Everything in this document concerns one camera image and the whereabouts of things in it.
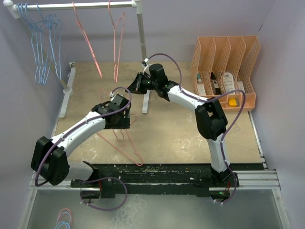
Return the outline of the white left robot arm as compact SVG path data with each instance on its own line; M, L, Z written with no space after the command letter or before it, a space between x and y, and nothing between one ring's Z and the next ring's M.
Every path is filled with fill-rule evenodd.
M35 186L53 186L64 180L81 180L87 187L98 182L97 169L88 162L69 162L69 155L84 141L103 129L128 129L131 101L115 95L110 101L95 105L79 122L52 138L37 140L31 168L36 172Z

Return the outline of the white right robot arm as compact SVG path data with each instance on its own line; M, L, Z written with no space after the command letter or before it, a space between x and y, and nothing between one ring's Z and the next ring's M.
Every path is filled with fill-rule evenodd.
M149 66L149 74L139 72L128 86L133 94L145 94L156 91L160 98L177 103L195 113L197 129L208 142L211 155L212 182L222 187L229 181L232 173L230 162L226 158L224 134L228 124L220 102L206 98L183 89L177 82L168 80L161 64Z

